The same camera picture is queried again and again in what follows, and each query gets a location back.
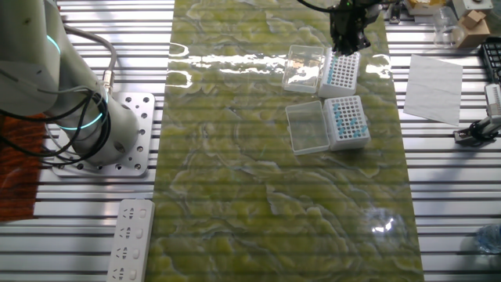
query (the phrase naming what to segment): clear plastic lid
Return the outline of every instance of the clear plastic lid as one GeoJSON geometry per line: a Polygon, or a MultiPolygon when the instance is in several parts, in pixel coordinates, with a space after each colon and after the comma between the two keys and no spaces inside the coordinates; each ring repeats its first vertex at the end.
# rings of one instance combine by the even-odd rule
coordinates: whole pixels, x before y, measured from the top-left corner
{"type": "Polygon", "coordinates": [[[322,47],[291,45],[282,86],[285,90],[315,93],[324,57],[322,47]]]}
{"type": "Polygon", "coordinates": [[[288,106],[285,112],[295,155],[329,149],[330,141],[320,101],[288,106]]]}

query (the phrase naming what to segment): plastic bottle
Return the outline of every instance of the plastic bottle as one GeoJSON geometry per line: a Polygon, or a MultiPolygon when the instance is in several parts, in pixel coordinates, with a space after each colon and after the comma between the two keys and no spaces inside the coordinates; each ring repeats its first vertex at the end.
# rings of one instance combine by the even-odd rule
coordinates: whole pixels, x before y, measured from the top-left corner
{"type": "Polygon", "coordinates": [[[489,225],[480,228],[476,241],[481,251],[489,254],[501,253],[501,224],[489,225]]]}

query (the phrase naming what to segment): metal slat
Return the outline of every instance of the metal slat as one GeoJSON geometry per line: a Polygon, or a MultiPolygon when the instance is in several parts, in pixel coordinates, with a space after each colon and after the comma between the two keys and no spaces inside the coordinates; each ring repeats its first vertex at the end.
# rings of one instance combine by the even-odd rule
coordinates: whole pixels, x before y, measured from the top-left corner
{"type": "Polygon", "coordinates": [[[113,237],[2,237],[8,244],[0,244],[2,252],[56,252],[101,253],[111,252],[113,237]]]}
{"type": "Polygon", "coordinates": [[[0,255],[0,271],[106,273],[110,255],[0,255]]]}
{"type": "Polygon", "coordinates": [[[6,273],[0,275],[0,281],[73,281],[73,282],[93,282],[93,281],[106,281],[106,274],[104,275],[79,275],[79,274],[11,274],[6,273]]]}
{"type": "MultiPolygon", "coordinates": [[[[58,4],[62,6],[69,25],[98,33],[116,45],[119,64],[115,91],[152,92],[156,95],[157,124],[153,130],[156,138],[150,156],[150,164],[154,167],[157,137],[161,133],[160,110],[164,106],[174,1],[58,1],[58,4]]],[[[496,176],[501,165],[499,141],[474,149],[457,146],[450,134],[458,127],[402,113],[411,54],[463,66],[460,128],[467,127],[474,119],[485,117],[485,70],[477,50],[436,49],[432,44],[433,27],[416,25],[411,19],[403,13],[400,25],[387,26],[387,39],[417,230],[424,252],[425,279],[437,282],[501,280],[496,261],[485,260],[485,256],[475,253],[471,244],[464,243],[471,240],[472,234],[481,226],[501,222],[496,218],[501,210],[496,207],[501,182],[496,176]]],[[[70,39],[101,76],[109,52],[95,42],[73,35],[70,39]]],[[[79,180],[61,179],[51,170],[43,169],[39,202],[35,205],[41,218],[0,226],[0,242],[15,243],[7,247],[0,243],[4,253],[5,250],[12,252],[0,256],[0,269],[8,268],[4,264],[7,259],[13,269],[23,268],[18,269],[18,273],[0,273],[0,280],[105,280],[107,257],[101,256],[100,250],[92,249],[90,253],[93,255],[68,254],[82,252],[89,244],[106,249],[106,240],[114,233],[118,201],[122,197],[150,197],[155,173],[153,168],[145,179],[79,180]],[[38,239],[45,239],[39,242],[46,246],[38,245],[38,239]],[[38,255],[20,254],[30,248],[38,255]],[[42,253],[51,250],[62,254],[42,253]],[[33,273],[37,267],[44,268],[41,271],[65,273],[33,273]],[[68,274],[76,272],[91,274],[68,274]]]]}

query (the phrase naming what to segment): power strip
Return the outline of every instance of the power strip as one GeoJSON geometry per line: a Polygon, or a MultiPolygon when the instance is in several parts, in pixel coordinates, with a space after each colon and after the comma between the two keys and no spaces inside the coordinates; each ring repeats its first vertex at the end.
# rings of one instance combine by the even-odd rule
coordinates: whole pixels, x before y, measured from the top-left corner
{"type": "Polygon", "coordinates": [[[127,199],[120,203],[106,282],[143,282],[155,204],[127,199]]]}

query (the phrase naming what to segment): orange cloth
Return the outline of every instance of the orange cloth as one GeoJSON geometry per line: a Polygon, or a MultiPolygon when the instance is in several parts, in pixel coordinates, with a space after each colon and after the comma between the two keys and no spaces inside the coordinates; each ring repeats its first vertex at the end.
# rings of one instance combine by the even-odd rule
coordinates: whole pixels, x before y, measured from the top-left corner
{"type": "MultiPolygon", "coordinates": [[[[0,117],[0,133],[16,145],[40,152],[45,127],[41,122],[0,117]]],[[[0,222],[33,218],[40,170],[36,157],[0,143],[0,222]]]]}

